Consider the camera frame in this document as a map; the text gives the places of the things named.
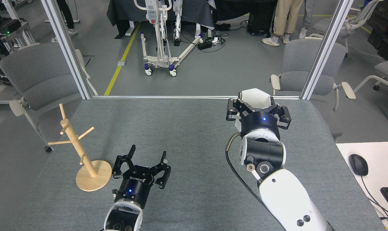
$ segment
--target khaki pants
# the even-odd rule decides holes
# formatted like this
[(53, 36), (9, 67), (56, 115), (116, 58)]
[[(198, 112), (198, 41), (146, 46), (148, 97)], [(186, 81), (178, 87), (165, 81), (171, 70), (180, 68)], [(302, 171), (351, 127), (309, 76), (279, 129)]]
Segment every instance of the khaki pants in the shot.
[(285, 26), (287, 33), (294, 32), (303, 2), (304, 0), (278, 0), (274, 18), (275, 35), (284, 35)]

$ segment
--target black pants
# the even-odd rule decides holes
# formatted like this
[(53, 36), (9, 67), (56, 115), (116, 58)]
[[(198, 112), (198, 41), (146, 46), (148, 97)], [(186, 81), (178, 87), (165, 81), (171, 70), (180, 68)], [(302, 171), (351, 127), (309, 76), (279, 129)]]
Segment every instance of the black pants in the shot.
[(56, 0), (57, 4), (59, 5), (59, 9), (62, 12), (64, 19), (67, 22), (67, 28), (73, 29), (74, 28), (74, 21), (73, 17), (71, 16), (70, 8), (68, 7), (65, 0)]

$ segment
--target chair wheel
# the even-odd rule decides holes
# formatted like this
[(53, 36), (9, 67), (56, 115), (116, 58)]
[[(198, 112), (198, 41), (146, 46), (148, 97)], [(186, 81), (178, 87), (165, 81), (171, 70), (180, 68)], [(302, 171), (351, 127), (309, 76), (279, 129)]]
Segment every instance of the chair wheel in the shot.
[(177, 70), (176, 69), (173, 69), (172, 71), (170, 71), (170, 74), (174, 77), (174, 76), (177, 76)]
[(49, 147), (49, 146), (45, 146), (45, 147), (44, 147), (44, 150), (45, 150), (46, 152), (51, 152), (51, 151), (53, 151), (53, 149), (52, 149), (51, 147)]

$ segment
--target round wooden base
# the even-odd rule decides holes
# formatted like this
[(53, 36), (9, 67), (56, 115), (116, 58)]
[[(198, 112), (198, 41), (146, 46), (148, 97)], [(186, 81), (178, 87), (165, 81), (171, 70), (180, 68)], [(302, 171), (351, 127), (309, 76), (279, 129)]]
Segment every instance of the round wooden base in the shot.
[(95, 160), (91, 162), (94, 168), (97, 171), (97, 175), (92, 177), (87, 171), (87, 168), (83, 166), (76, 176), (77, 186), (86, 192), (92, 192), (99, 190), (104, 187), (110, 180), (112, 176), (112, 167), (111, 165), (103, 160)]

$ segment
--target person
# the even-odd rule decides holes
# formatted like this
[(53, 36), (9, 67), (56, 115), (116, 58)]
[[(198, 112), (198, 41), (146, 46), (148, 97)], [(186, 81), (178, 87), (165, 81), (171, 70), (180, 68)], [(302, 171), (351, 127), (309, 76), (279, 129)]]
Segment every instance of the person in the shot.
[[(66, 20), (67, 29), (68, 29), (69, 34), (76, 35), (77, 31), (74, 28), (74, 26), (75, 26), (74, 20), (73, 20), (73, 17), (71, 15), (70, 8), (68, 7), (66, 1), (65, 0), (56, 0), (56, 2), (57, 2), (57, 5), (59, 6), (60, 11), (62, 12), (62, 14), (64, 16), (64, 19)], [(53, 36), (52, 42), (58, 42), (56, 35)]]
[(281, 37), (282, 43), (290, 41), (290, 35), (295, 30), (299, 9), (303, 0), (279, 0), (276, 5), (274, 17), (274, 35), (271, 38), (263, 38), (261, 41), (274, 47), (279, 46), (278, 39)]
[(315, 0), (304, 0), (305, 13), (304, 13), (304, 19), (302, 21), (301, 32), (298, 35), (299, 39), (303, 39), (307, 36), (308, 27), (309, 25), (311, 25), (312, 12), (314, 11), (314, 2)]

